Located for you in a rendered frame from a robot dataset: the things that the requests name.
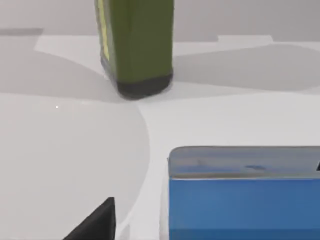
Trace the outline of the green bottle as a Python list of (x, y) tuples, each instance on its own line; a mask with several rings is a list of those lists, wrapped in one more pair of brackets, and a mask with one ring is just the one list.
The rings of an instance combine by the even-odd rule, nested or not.
[(175, 0), (94, 0), (100, 62), (118, 93), (138, 100), (173, 78)]

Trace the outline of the blue box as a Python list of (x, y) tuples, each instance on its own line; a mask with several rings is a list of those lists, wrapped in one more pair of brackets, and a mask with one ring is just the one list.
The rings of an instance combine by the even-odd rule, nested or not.
[(181, 146), (169, 240), (320, 240), (320, 146)]

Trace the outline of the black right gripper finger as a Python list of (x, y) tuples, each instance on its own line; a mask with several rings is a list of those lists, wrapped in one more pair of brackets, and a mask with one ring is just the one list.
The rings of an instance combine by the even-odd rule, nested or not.
[(62, 240), (115, 240), (115, 198), (108, 197)]

